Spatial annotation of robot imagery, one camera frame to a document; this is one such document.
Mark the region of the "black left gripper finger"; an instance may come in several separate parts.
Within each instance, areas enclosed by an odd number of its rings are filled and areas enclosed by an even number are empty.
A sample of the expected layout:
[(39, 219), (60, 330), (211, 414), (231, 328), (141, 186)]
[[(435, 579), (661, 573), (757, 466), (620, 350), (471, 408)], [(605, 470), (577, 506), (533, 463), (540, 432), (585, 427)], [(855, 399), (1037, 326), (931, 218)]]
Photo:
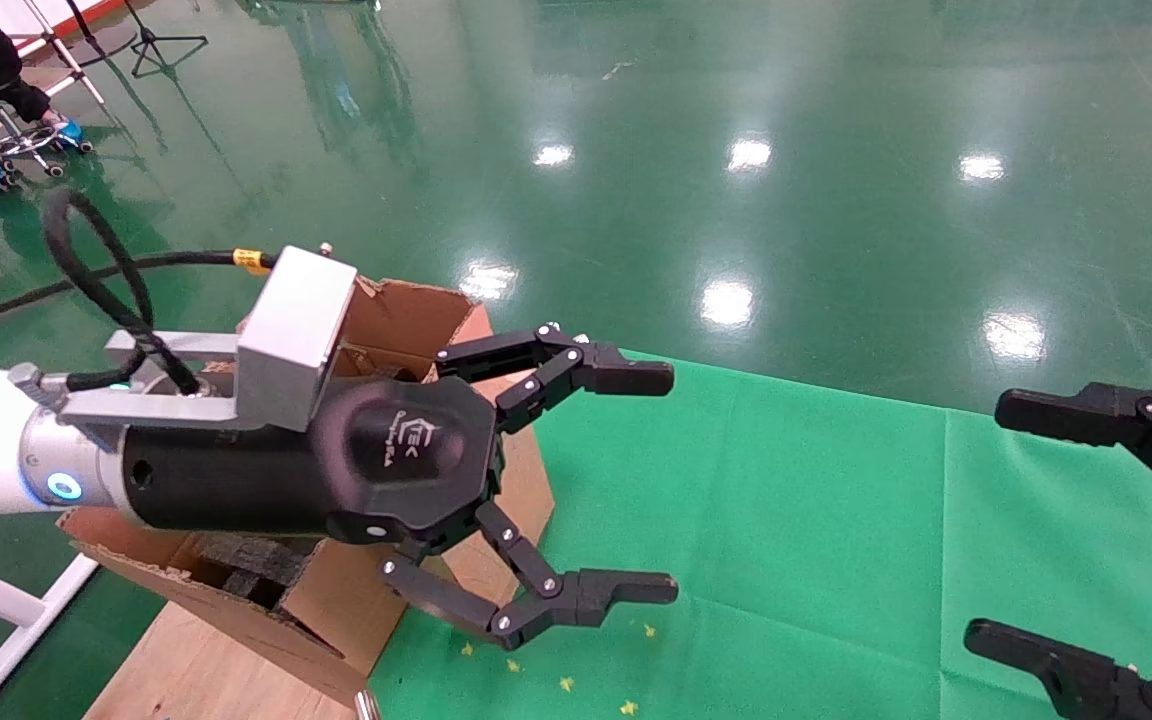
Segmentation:
[(675, 387), (672, 364), (628, 359), (616, 346), (577, 340), (554, 323), (444, 347), (435, 353), (435, 373), (470, 384), (524, 376), (494, 397), (500, 433), (525, 429), (577, 391), (660, 397)]
[(493, 501), (477, 507), (473, 529), (511, 569), (522, 591), (505, 606), (467, 591), (403, 553), (381, 564), (380, 577), (404, 602), (513, 651), (553, 626), (598, 628), (617, 602), (667, 605), (679, 597), (667, 573), (581, 569), (558, 573)]

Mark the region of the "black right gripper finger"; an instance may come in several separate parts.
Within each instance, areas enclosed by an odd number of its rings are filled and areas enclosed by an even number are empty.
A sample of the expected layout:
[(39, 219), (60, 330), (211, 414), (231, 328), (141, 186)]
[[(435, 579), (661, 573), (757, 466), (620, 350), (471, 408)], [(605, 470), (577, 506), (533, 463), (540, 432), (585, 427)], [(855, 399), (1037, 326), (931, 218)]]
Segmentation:
[(1007, 389), (998, 397), (1002, 429), (1093, 447), (1120, 446), (1152, 471), (1152, 389), (1089, 382), (1074, 396)]
[(1064, 719), (1152, 719), (1152, 679), (1108, 655), (984, 617), (969, 621), (964, 646), (1034, 676)]

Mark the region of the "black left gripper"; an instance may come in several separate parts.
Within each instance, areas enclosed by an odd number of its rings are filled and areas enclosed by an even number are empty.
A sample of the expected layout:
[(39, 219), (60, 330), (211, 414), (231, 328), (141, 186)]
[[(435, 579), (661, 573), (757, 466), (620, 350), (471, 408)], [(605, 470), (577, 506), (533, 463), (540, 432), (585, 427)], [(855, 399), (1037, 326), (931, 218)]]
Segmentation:
[(497, 409), (463, 381), (334, 381), (306, 430), (128, 429), (126, 495), (166, 530), (449, 548), (500, 488)]

